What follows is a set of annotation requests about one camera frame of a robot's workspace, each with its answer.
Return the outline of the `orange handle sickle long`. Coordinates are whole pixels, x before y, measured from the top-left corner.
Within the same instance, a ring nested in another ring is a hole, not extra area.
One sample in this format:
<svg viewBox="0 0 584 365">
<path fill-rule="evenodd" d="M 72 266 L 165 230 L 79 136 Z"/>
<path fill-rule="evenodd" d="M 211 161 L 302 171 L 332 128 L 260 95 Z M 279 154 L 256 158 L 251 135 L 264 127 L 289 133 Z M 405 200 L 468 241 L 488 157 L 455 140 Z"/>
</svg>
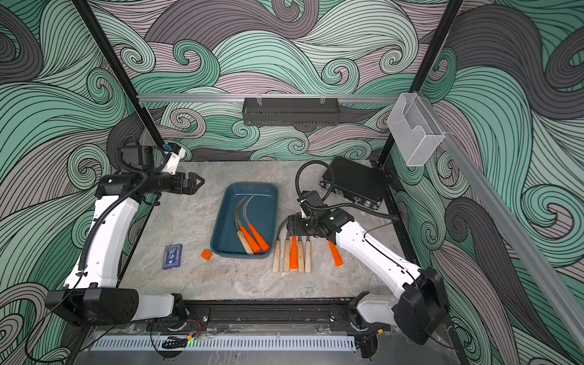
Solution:
<svg viewBox="0 0 584 365">
<path fill-rule="evenodd" d="M 262 235 L 257 231 L 257 229 L 252 225 L 251 220 L 248 217 L 248 206 L 250 202 L 253 200 L 254 196 L 249 196 L 244 200 L 243 204 L 243 217 L 249 228 L 249 231 L 254 236 L 255 242 L 259 245 L 262 252 L 268 252 L 270 250 L 270 246 L 267 244 L 266 240 L 262 237 Z"/>
</svg>

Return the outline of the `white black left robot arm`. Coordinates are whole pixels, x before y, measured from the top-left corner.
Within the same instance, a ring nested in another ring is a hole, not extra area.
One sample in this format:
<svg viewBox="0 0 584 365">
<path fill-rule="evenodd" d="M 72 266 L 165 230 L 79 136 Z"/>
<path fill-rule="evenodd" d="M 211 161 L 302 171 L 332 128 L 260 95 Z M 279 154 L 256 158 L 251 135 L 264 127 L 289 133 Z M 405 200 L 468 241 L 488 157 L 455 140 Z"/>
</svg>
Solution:
<svg viewBox="0 0 584 365">
<path fill-rule="evenodd" d="M 155 152 L 163 155 L 155 162 Z M 178 170 L 186 151 L 175 143 L 127 145 L 119 149 L 120 171 L 97 185 L 94 217 L 76 267 L 45 306 L 78 327 L 123 325 L 162 319 L 172 331 L 182 329 L 189 312 L 180 294 L 144 294 L 118 285 L 118 266 L 132 219 L 148 194 L 194 195 L 205 181 Z"/>
</svg>

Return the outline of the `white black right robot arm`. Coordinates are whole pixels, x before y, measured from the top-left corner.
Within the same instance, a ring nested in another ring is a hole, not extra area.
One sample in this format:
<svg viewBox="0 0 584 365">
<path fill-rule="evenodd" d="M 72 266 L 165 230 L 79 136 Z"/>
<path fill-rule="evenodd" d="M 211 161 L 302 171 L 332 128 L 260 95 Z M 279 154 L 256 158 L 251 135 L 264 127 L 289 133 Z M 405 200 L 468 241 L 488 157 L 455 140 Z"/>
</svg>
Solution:
<svg viewBox="0 0 584 365">
<path fill-rule="evenodd" d="M 290 225 L 292 234 L 326 239 L 358 258 L 380 278 L 397 300 L 396 304 L 392 304 L 366 294 L 356 304 L 360 318 L 368 323 L 396 325 L 413 342 L 426 344 L 449 312 L 442 276 L 435 269 L 422 269 L 394 253 L 346 210 L 356 208 L 382 217 L 391 224 L 398 220 L 397 215 L 348 203 L 326 205 L 326 198 L 316 191 L 301 190 L 301 174 L 311 165 L 312 161 L 301 165 L 294 178 L 301 212 L 299 223 Z"/>
</svg>

